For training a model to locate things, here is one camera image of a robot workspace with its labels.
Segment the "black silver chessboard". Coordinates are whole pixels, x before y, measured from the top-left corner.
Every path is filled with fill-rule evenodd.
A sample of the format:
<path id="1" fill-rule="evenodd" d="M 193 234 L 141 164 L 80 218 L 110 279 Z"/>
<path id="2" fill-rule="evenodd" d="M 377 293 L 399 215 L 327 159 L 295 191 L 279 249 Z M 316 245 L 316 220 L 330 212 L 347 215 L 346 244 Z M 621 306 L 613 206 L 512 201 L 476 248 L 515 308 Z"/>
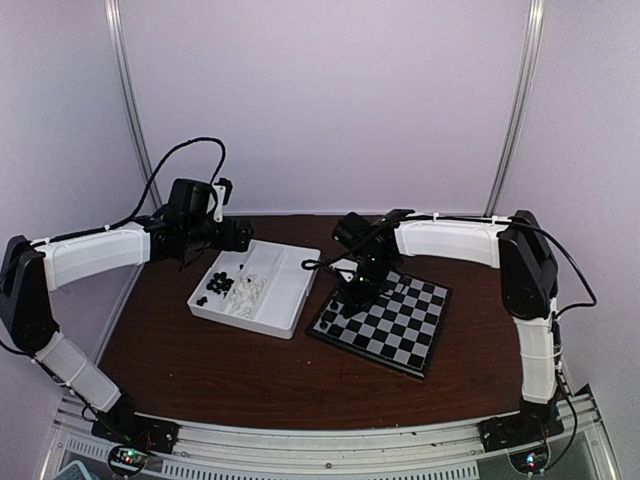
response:
<path id="1" fill-rule="evenodd" d="M 442 331 L 453 290 L 399 271 L 387 276 L 387 290 L 366 310 L 351 317 L 334 290 L 306 329 L 306 334 L 386 368 L 423 380 Z M 331 309 L 337 300 L 339 309 Z M 330 328 L 323 331 L 322 321 Z M 330 333 L 343 328 L 340 337 Z"/>

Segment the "white compartment tray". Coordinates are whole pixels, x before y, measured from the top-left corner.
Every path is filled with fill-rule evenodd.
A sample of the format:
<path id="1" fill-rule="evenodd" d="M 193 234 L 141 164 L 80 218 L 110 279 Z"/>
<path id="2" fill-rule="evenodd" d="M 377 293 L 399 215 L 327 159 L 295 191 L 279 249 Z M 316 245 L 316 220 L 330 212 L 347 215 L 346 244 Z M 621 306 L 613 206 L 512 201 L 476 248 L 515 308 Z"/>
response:
<path id="1" fill-rule="evenodd" d="M 243 253 L 222 252 L 187 301 L 192 315 L 276 338 L 293 337 L 316 273 L 314 248 L 253 240 Z"/>

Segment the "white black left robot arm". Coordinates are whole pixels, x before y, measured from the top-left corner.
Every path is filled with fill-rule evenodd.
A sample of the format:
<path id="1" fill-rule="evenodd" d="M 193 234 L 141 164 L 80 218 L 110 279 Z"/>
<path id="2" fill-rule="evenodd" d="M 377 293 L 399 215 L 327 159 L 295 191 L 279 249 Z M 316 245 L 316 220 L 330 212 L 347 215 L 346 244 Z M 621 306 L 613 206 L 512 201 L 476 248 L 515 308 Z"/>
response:
<path id="1" fill-rule="evenodd" d="M 190 252 L 247 251 L 252 225 L 223 213 L 232 184 L 177 179 L 152 215 L 134 212 L 101 228 L 30 241 L 9 240 L 1 271 L 1 321 L 12 346 L 74 393 L 123 444 L 144 433 L 134 401 L 67 338 L 55 321 L 52 292 L 122 267 L 165 260 L 186 265 Z"/>

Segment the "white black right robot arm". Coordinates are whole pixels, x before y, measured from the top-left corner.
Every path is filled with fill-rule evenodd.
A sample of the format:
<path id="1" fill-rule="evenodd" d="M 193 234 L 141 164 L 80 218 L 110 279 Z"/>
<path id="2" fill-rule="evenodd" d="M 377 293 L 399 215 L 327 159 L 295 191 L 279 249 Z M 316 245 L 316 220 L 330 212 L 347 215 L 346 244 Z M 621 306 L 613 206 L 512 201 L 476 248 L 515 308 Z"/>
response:
<path id="1" fill-rule="evenodd" d="M 350 212 L 332 237 L 356 263 L 354 278 L 340 286 L 354 311 L 373 302 L 387 274 L 406 257 L 456 259 L 499 270 L 502 305 L 517 329 L 523 373 L 512 430 L 530 442 L 549 429 L 561 355 L 558 262 L 532 212 L 456 217 L 394 209 L 375 221 Z"/>

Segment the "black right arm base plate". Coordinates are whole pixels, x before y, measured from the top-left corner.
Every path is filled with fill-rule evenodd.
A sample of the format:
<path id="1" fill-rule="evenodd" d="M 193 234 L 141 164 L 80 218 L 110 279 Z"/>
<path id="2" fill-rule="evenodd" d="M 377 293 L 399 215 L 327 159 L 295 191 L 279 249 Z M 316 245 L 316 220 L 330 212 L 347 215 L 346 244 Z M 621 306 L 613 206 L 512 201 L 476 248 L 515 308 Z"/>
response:
<path id="1" fill-rule="evenodd" d="M 514 414 L 483 420 L 478 429 L 484 451 L 489 453 L 543 442 L 545 438 L 563 433 L 564 425 L 558 419 L 542 425 L 535 419 Z"/>

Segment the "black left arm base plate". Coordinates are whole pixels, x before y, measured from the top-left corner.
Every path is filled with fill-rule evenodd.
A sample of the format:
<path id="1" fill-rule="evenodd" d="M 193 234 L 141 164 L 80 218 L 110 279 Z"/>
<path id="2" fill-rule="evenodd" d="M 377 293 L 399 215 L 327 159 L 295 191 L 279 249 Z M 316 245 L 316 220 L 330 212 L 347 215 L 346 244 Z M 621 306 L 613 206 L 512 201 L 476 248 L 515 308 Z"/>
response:
<path id="1" fill-rule="evenodd" d="M 132 433 L 123 434 L 121 430 L 108 428 L 97 420 L 91 434 L 112 443 L 135 447 L 143 452 L 171 454 L 178 439 L 179 425 L 167 420 L 136 416 Z"/>

